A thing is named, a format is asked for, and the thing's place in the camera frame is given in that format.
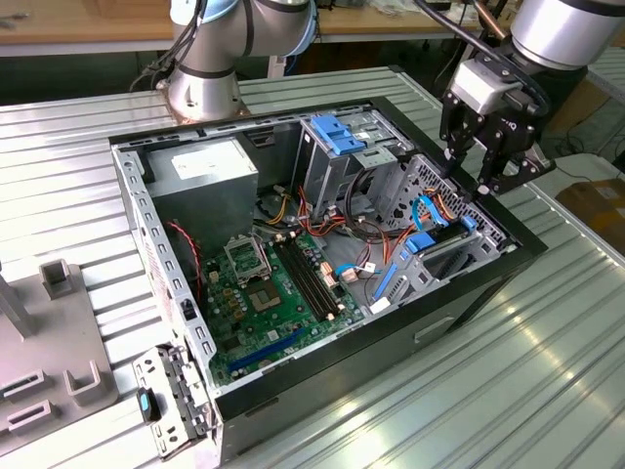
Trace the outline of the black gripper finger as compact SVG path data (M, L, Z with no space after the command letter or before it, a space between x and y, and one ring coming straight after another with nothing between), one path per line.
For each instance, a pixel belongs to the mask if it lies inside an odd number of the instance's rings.
M478 115L453 92L442 97L442 115L439 137L446 143L442 171L453 173L464 161L474 144L478 129Z
M488 149L478 176L477 193L500 195L556 169L556 162L548 158L537 145L508 155Z

